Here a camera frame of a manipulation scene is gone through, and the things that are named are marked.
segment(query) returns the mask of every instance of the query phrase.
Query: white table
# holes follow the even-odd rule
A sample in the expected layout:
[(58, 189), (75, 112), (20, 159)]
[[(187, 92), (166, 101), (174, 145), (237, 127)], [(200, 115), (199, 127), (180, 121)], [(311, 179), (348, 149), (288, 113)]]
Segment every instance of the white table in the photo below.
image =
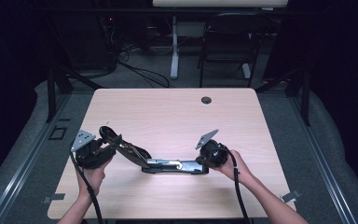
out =
[[(286, 7), (288, 0), (153, 0), (154, 7)], [(179, 50), (177, 42), (177, 21), (172, 19), (172, 63), (171, 79), (178, 78)], [(250, 76), (249, 66), (242, 67), (245, 77)]]
[[(208, 96), (208, 105), (201, 98)], [(81, 126), (98, 134), (111, 127), (123, 139), (155, 159), (195, 160), (200, 137), (219, 129), (213, 140), (238, 150), (253, 173), (277, 196), (289, 192), (269, 128), (252, 89), (110, 89), (97, 90)], [(107, 166), (98, 195), (104, 218), (242, 218), (234, 182), (210, 170), (207, 175), (151, 175), (117, 153)], [(78, 192), (74, 165), (68, 160), (50, 218), (61, 218)], [(266, 217), (243, 186), (249, 217)], [(96, 218), (91, 207), (87, 218)]]

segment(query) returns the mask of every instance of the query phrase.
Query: black cable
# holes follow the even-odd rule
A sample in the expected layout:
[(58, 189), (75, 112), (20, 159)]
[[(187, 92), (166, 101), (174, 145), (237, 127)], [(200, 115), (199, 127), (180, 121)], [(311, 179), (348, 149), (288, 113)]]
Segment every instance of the black cable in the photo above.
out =
[[(156, 72), (153, 72), (153, 71), (149, 71), (149, 70), (146, 70), (146, 69), (143, 69), (143, 68), (137, 68), (137, 67), (133, 67), (131, 65), (128, 65), (126, 63), (123, 63), (121, 61), (118, 62), (118, 64), (121, 64), (123, 65), (124, 67), (130, 69), (132, 72), (140, 75), (141, 77), (143, 77), (147, 82), (148, 80), (162, 86), (162, 87), (165, 87), (165, 88), (169, 88), (169, 87), (173, 87), (173, 85), (171, 85), (170, 81), (165, 77), (163, 76), (162, 74), (159, 74), (159, 73), (156, 73)], [(156, 75), (158, 77), (161, 77), (164, 79), (165, 82), (161, 81), (161, 80), (158, 80), (157, 78), (155, 77), (152, 77), (151, 75)]]
[(92, 203), (94, 204), (94, 207), (95, 207), (95, 212), (97, 214), (98, 223), (103, 224), (103, 217), (101, 215), (100, 205), (98, 204), (97, 196), (95, 196), (94, 189), (90, 185), (89, 181), (87, 181), (87, 178), (84, 176), (84, 173), (77, 166), (77, 163), (74, 158), (74, 154), (72, 153), (71, 149), (69, 149), (69, 155), (71, 156), (71, 160), (75, 166), (76, 171), (80, 174), (81, 178), (84, 180), (84, 182), (87, 185), (87, 190), (89, 191), (89, 196), (91, 197)]
[(242, 211), (243, 219), (245, 219), (245, 223), (250, 224), (250, 220), (249, 220), (248, 214), (246, 213), (245, 205), (243, 204), (243, 200), (242, 200), (242, 197), (241, 197), (240, 181), (238, 179), (237, 161), (235, 160), (235, 157), (234, 157), (234, 155), (232, 155), (230, 150), (228, 150), (226, 148), (214, 148), (214, 149), (226, 151), (228, 153), (228, 155), (230, 155), (230, 157), (232, 159), (232, 164), (234, 165), (234, 184), (235, 184), (235, 191), (237, 193), (238, 202), (240, 203), (240, 208), (241, 208), (241, 211)]
[(109, 68), (109, 69), (104, 69), (100, 73), (92, 74), (92, 75), (82, 75), (82, 77), (86, 77), (88, 79), (94, 79), (94, 78), (97, 78), (97, 77), (106, 77), (107, 75), (111, 74), (113, 71), (114, 71), (114, 69)]
[(135, 49), (138, 49), (134, 44), (121, 44), (122, 47), (121, 47), (121, 51), (120, 53), (118, 54), (119, 56), (119, 59), (124, 61), (124, 62), (127, 62), (129, 59), (130, 59), (130, 52), (135, 50)]

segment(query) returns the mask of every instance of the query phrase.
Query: hand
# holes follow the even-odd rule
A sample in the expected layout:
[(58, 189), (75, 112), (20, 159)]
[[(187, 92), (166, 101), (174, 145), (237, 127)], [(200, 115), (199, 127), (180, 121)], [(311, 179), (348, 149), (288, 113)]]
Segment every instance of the hand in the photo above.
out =
[[(249, 170), (241, 154), (236, 150), (230, 150), (230, 152), (234, 156), (235, 161), (237, 162), (240, 182), (246, 181), (250, 177), (253, 177), (252, 172)], [(214, 168), (214, 170), (219, 171), (222, 174), (226, 175), (231, 180), (234, 180), (234, 164), (232, 163), (231, 156), (230, 155), (227, 156), (228, 158), (226, 163), (218, 168)]]
[[(104, 169), (111, 160), (112, 159), (106, 161), (103, 165), (101, 165), (100, 167), (94, 170), (85, 169), (83, 171), (87, 181), (94, 189), (95, 196), (97, 196), (98, 193), (100, 192), (100, 186), (103, 183), (103, 179), (105, 178)], [(80, 176), (78, 172), (76, 172), (76, 176), (77, 176), (77, 183), (79, 185), (79, 197), (89, 197), (90, 196), (89, 191), (87, 190), (87, 185), (84, 182), (83, 178)]]
[[(104, 169), (111, 160), (112, 159), (105, 162), (97, 169), (83, 171), (87, 181), (91, 185), (92, 189), (94, 189), (95, 196), (98, 195), (98, 193), (100, 192), (100, 186), (103, 183), (103, 179), (105, 177)], [(89, 191), (87, 190), (87, 185), (77, 171), (76, 176), (77, 183), (79, 185), (79, 195), (76, 201), (72, 204), (72, 206), (68, 209), (68, 211), (59, 221), (60, 224), (81, 223), (83, 217), (86, 215), (87, 210), (91, 206), (92, 200)]]

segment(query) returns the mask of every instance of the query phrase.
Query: tabletop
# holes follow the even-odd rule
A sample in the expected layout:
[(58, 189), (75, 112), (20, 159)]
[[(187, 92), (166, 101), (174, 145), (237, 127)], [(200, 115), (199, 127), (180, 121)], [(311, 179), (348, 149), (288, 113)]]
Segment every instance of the tabletop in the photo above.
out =
[(153, 0), (154, 7), (286, 7), (288, 0)]
[[(203, 97), (211, 102), (205, 104)], [(251, 171), (275, 195), (289, 192), (269, 128), (252, 89), (101, 89), (90, 102), (81, 130), (99, 137), (109, 126), (125, 141), (146, 149), (154, 159), (193, 161), (200, 137), (213, 137), (243, 156)], [(207, 175), (145, 174), (117, 153), (106, 167), (98, 195), (104, 218), (242, 218), (234, 182), (210, 170)], [(50, 218), (61, 218), (76, 200), (74, 165), (68, 160), (56, 189)], [(249, 217), (266, 217), (244, 186), (241, 195)], [(96, 217), (93, 207), (86, 217)]]

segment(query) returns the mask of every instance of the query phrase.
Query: metal bracket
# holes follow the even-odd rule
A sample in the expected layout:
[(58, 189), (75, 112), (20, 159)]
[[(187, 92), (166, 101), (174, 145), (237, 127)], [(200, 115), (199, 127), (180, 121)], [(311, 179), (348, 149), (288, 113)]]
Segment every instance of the metal bracket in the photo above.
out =
[(298, 191), (298, 189), (286, 194), (286, 195), (283, 195), (281, 196), (281, 199), (285, 202), (285, 203), (288, 203), (288, 202), (291, 202), (291, 201), (296, 201), (296, 198), (298, 198), (299, 196), (301, 196), (301, 193)]
[(41, 203), (51, 203), (51, 201), (63, 200), (65, 194), (53, 194), (51, 197), (44, 197)]
[(205, 144), (207, 144), (209, 142), (209, 140), (212, 139), (212, 137), (214, 137), (215, 134), (217, 134), (217, 132), (219, 132), (218, 129), (211, 131), (210, 133), (206, 133), (205, 135), (203, 135), (201, 137), (201, 139), (199, 140), (199, 142), (196, 145), (196, 149), (199, 149), (200, 147), (205, 146)]
[(72, 152), (78, 151), (80, 148), (91, 142), (95, 139), (95, 134), (88, 133), (86, 131), (80, 130), (77, 133), (74, 145), (71, 148)]
[(196, 161), (148, 159), (147, 165), (149, 167), (143, 167), (142, 172), (148, 174), (178, 173), (206, 175), (209, 173), (208, 166), (198, 164)]

